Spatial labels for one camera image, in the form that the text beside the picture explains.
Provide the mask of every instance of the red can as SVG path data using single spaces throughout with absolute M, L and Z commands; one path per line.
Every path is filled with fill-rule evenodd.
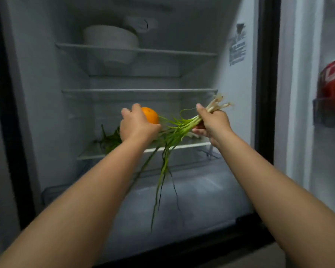
M 335 61 L 320 73 L 318 98 L 328 99 L 327 106 L 335 110 Z

